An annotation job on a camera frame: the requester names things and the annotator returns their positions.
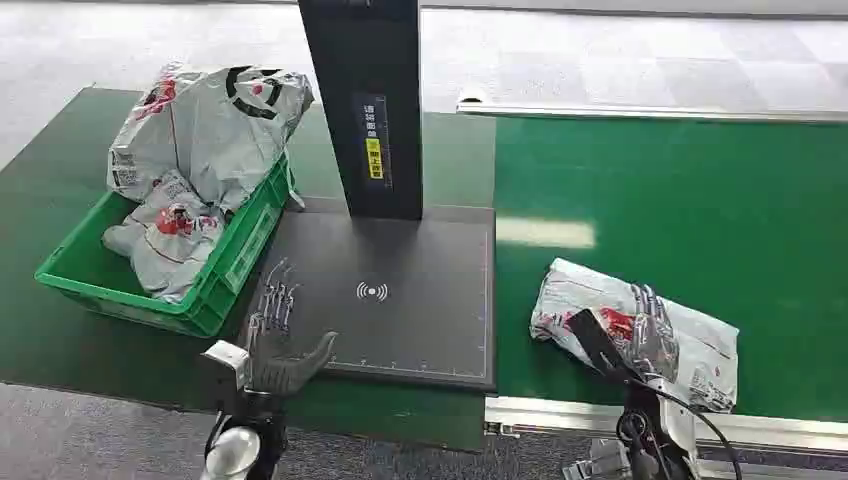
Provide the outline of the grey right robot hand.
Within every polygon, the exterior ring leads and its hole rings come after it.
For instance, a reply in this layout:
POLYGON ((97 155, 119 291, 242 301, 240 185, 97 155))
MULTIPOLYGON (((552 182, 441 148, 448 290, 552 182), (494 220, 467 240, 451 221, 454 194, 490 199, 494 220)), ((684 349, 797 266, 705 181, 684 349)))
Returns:
POLYGON ((632 284, 635 312, 611 307, 583 309, 568 325, 589 359, 602 375, 618 381, 673 382, 679 365, 679 342, 661 299, 645 284, 632 284))

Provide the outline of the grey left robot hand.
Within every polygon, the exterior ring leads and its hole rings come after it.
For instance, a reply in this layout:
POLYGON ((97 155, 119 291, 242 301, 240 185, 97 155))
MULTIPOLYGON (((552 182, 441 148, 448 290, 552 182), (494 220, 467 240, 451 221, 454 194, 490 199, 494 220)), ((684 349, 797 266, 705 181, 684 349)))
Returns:
POLYGON ((283 258, 260 282, 258 303, 247 320, 245 334, 250 389, 282 397, 299 392, 330 362, 338 337, 337 332, 327 331, 310 353, 299 358, 291 356, 289 319, 298 287, 288 281, 292 268, 283 258))

